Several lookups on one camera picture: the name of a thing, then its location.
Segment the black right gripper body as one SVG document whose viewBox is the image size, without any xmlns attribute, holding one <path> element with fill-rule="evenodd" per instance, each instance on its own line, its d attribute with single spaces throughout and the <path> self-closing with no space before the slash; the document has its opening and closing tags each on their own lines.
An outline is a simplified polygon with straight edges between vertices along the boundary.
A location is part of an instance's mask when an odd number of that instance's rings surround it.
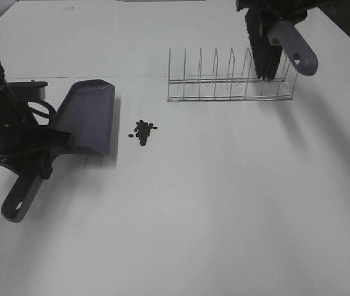
<svg viewBox="0 0 350 296">
<path fill-rule="evenodd" d="M 306 19 L 308 10 L 320 6 L 322 1 L 238 0 L 235 3 L 237 11 L 248 9 L 245 16 L 247 20 L 258 19 L 267 22 L 289 20 L 293 23 L 299 23 Z"/>
</svg>

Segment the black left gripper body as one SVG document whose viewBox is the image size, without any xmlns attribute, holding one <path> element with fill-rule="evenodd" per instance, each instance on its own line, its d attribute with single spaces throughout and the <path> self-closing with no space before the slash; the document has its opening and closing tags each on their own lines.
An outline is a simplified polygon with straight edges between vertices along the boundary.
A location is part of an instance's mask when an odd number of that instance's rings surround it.
<svg viewBox="0 0 350 296">
<path fill-rule="evenodd" d="M 49 179 L 57 153 L 72 149 L 72 134 L 52 128 L 28 128 L 15 147 L 0 149 L 0 166 L 16 175 L 31 169 L 42 179 Z"/>
</svg>

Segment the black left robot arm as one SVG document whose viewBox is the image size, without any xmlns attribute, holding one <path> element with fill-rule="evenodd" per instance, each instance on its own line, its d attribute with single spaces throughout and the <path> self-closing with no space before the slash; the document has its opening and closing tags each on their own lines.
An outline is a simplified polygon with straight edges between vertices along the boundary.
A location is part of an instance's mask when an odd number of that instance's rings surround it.
<svg viewBox="0 0 350 296">
<path fill-rule="evenodd" d="M 21 97 L 14 94 L 5 79 L 0 60 L 0 165 L 17 175 L 32 170 L 49 179 L 53 172 L 51 152 L 70 149 L 72 135 L 52 128 L 56 111 L 41 98 L 34 97 L 37 85 Z"/>
</svg>

